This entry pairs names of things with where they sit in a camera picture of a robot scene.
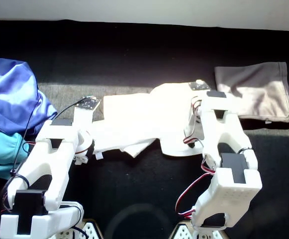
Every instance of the dark carpet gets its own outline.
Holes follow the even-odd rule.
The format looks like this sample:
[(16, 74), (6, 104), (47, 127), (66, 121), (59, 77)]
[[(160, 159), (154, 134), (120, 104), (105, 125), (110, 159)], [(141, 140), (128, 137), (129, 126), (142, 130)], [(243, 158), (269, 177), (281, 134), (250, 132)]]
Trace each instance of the dark carpet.
[[(203, 79), (215, 88), (215, 66), (286, 61), (289, 76), (289, 32), (0, 21), (0, 57), (28, 62), (60, 110), (83, 95), (146, 93), (167, 82)], [(95, 118), (103, 118), (101, 108)], [(226, 232), (232, 239), (288, 238), (289, 125), (243, 126), (256, 150), (263, 189)], [(117, 150), (104, 158), (71, 167), (65, 200), (80, 202), (85, 218), (95, 219), (106, 238), (167, 238), (181, 219), (174, 212), (178, 195), (202, 173), (200, 157), (167, 157), (155, 141), (135, 159)], [(0, 179), (0, 190), (4, 183)], [(181, 210), (208, 184), (205, 179), (189, 192)]]

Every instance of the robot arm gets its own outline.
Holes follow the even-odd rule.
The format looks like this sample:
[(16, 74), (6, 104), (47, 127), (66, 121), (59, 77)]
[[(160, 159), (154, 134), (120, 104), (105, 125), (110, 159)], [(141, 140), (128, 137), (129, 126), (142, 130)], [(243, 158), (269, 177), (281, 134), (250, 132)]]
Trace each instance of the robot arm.
[[(85, 99), (76, 108), (88, 114), (91, 124), (99, 101)], [(1, 216), (1, 239), (46, 239), (81, 223), (82, 205), (62, 200), (73, 159), (76, 164), (88, 161), (86, 153), (93, 139), (84, 123), (77, 118), (73, 125), (65, 119), (44, 123), (32, 152), (18, 171), (22, 177), (15, 177), (7, 188), (11, 213)], [(47, 190), (28, 189), (43, 175), (52, 176)]]
[[(192, 224), (200, 234), (233, 227), (262, 188), (256, 156), (234, 107), (232, 95), (208, 91), (197, 110), (204, 133), (202, 155), (215, 171), (209, 188), (193, 206)], [(220, 154), (221, 142), (235, 153)]]

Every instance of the blue jacket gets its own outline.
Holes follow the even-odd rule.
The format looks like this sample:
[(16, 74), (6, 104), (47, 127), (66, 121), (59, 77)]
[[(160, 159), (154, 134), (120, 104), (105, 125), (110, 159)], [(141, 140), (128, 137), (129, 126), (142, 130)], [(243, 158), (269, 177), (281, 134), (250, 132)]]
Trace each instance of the blue jacket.
[(24, 132), (33, 110), (28, 135), (37, 134), (43, 123), (57, 112), (38, 90), (26, 62), (0, 59), (0, 132), (7, 135)]
[[(0, 178), (8, 179), (10, 177), (9, 172), (12, 168), (21, 140), (22, 136), (19, 133), (8, 136), (0, 132)], [(24, 149), (28, 151), (28, 148), (29, 145), (25, 144)], [(27, 158), (27, 153), (20, 146), (17, 162), (21, 162), (25, 158)]]

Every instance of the gray fabric bag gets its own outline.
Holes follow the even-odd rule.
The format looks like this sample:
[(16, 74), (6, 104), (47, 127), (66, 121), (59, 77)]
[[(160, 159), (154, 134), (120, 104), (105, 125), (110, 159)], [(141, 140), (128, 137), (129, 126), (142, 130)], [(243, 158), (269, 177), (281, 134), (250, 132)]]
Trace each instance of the gray fabric bag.
[(240, 100), (241, 119), (289, 122), (289, 86), (285, 62), (245, 67), (215, 67), (217, 90)]

